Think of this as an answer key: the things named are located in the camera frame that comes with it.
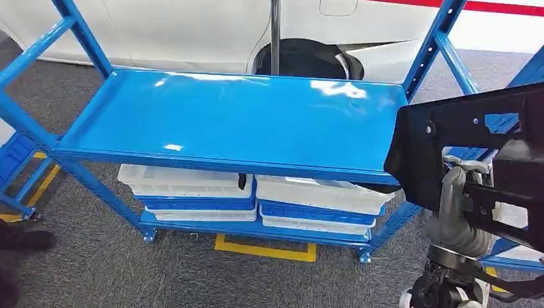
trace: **black shoe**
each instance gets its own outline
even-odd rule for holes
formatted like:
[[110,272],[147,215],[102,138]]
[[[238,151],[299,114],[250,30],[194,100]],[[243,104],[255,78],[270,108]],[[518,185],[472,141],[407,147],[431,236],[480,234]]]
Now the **black shoe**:
[[0,308],[13,308],[19,300],[19,288],[11,277],[0,271]]
[[0,249],[48,250],[55,243],[56,237],[49,231],[25,231],[0,219]]
[[56,237],[45,230],[13,230],[10,237],[0,241],[0,249],[5,250],[48,250],[55,246]]

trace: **white car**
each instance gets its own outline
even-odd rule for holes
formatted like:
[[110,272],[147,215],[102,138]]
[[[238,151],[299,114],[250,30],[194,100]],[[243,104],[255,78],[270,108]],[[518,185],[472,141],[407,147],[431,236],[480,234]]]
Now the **white car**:
[[[269,72],[270,2],[75,0],[114,65],[249,74]],[[441,0],[283,0],[280,73],[400,82],[440,4]],[[539,15],[543,6],[541,0],[469,1],[451,38],[461,48],[485,49],[486,42],[501,42],[519,49],[516,40],[523,37],[516,26],[544,28]],[[23,49],[59,19],[51,0],[0,0],[0,30]],[[540,40],[527,47],[523,40],[522,45],[537,50],[541,44]],[[42,59],[89,63],[71,33]]]

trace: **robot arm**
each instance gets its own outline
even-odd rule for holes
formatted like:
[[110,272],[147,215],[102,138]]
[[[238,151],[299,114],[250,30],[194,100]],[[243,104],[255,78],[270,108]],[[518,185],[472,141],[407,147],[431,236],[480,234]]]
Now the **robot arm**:
[[[520,126],[493,133],[486,115],[517,114]],[[506,282],[488,275],[477,257],[491,234],[544,252],[544,83],[402,107],[384,169],[409,202],[433,212],[424,274],[411,289],[409,307],[482,304],[476,279],[509,291],[490,294],[503,302],[544,296],[544,276]],[[498,150],[486,164],[444,157],[445,147]],[[493,220],[497,201],[527,209],[529,225]]]

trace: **gray carpet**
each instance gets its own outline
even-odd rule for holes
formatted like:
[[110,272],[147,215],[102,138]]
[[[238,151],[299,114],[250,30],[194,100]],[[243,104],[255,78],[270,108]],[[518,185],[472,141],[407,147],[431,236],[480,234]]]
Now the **gray carpet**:
[[[10,40],[0,44],[0,66],[19,52]],[[504,86],[529,59],[502,53],[461,55],[471,69],[474,66],[484,89]],[[470,65],[478,63],[486,67]],[[444,72],[440,60],[418,101],[459,93]],[[62,133],[100,83],[91,67],[38,62],[9,86],[8,93],[41,125]],[[88,167],[140,211],[129,188],[116,180],[118,165]],[[387,215],[400,198],[389,204]],[[161,231],[156,242],[144,243],[66,175],[55,178],[38,207],[45,219],[31,227],[53,231],[57,247],[30,255],[0,254],[0,264],[21,287],[18,307],[396,307],[400,292],[420,275],[427,248],[424,214],[376,253],[370,265],[359,264],[353,250],[329,246],[318,246],[315,263],[219,252],[209,234]],[[525,304],[517,307],[542,307]]]

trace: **yellow tape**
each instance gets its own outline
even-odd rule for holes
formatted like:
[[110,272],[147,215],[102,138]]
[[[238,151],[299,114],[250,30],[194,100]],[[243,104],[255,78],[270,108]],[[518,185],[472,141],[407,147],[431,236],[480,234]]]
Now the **yellow tape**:
[[17,221],[21,221],[21,215],[13,215],[13,214],[0,214],[0,219],[7,223],[15,223]]
[[43,152],[34,153],[34,158],[45,159],[46,157],[47,157],[46,154]]
[[260,255],[261,257],[271,257],[278,259],[287,259],[294,261],[316,261],[317,246],[314,243],[308,243],[308,252],[292,252],[290,250],[274,249],[258,246],[250,246],[236,243],[225,242],[225,235],[218,234],[216,237],[215,250],[226,252],[247,253],[250,255]]
[[[492,268],[492,267],[490,267],[490,266],[487,266],[487,267],[486,267],[486,272],[487,272],[488,274],[490,274],[491,276],[495,277],[495,278],[497,277],[497,271],[496,271],[495,268]],[[495,286],[491,286],[491,287],[492,287],[492,289],[493,289],[495,292],[508,292],[508,291],[506,291],[505,289],[501,289],[501,288],[499,288],[499,287],[495,287]]]
[[55,165],[52,168],[52,170],[46,176],[46,179],[40,184],[38,189],[36,189],[36,191],[34,192],[32,197],[30,197],[30,201],[28,202],[28,206],[33,207],[34,205],[36,205],[36,202],[38,202],[38,199],[40,199],[40,197],[42,196],[44,191],[46,191],[46,189],[49,186],[49,184],[51,183],[51,181],[53,181],[53,178],[55,177],[55,175],[57,174],[59,169],[60,169],[60,167],[58,165]]

